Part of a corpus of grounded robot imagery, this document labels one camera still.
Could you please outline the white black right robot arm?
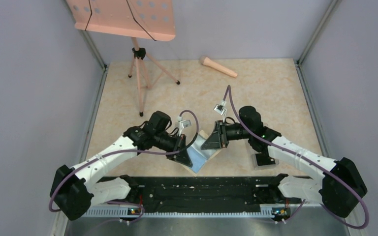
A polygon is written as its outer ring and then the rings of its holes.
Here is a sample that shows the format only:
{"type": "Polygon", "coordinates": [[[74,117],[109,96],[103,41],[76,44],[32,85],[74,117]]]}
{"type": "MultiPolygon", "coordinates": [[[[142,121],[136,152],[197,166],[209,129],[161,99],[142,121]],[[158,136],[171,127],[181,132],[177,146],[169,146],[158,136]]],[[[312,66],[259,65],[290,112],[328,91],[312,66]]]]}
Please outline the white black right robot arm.
{"type": "Polygon", "coordinates": [[[280,160],[308,175],[308,178],[301,178],[279,174],[269,189],[272,201],[310,200],[324,205],[335,216],[346,218],[359,203],[350,189],[360,198],[367,194],[367,187],[352,160],[346,157],[335,160],[301,148],[265,126],[253,106],[242,107],[238,114],[240,123],[216,121],[201,149],[222,149],[228,147],[230,141],[247,140],[257,157],[280,160]]]}

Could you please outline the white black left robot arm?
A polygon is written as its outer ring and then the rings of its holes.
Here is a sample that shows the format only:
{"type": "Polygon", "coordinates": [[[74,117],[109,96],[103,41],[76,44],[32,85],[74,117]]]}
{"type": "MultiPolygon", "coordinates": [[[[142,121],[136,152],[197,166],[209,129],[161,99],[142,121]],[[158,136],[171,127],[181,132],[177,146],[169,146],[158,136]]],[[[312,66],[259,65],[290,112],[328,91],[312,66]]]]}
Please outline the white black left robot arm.
{"type": "Polygon", "coordinates": [[[100,179],[142,153],[166,156],[169,160],[192,166],[187,150],[196,138],[187,144],[183,134],[183,129],[191,126],[191,121],[178,116],[177,131],[168,133],[171,123],[168,114],[156,111],[149,120],[128,128],[113,144],[92,158],[72,167],[59,167],[52,183],[48,209],[61,211],[69,220],[76,220],[90,208],[112,200],[135,202],[138,190],[126,176],[104,182],[100,179]]]}

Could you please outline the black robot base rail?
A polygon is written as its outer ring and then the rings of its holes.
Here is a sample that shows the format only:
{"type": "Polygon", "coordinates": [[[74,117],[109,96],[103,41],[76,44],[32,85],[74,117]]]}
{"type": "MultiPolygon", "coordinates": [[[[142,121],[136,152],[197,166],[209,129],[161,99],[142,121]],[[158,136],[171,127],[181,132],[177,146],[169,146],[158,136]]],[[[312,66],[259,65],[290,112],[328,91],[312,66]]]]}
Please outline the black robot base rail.
{"type": "Polygon", "coordinates": [[[285,204],[272,177],[130,177],[126,201],[147,213],[260,212],[264,204],[285,204]]]}

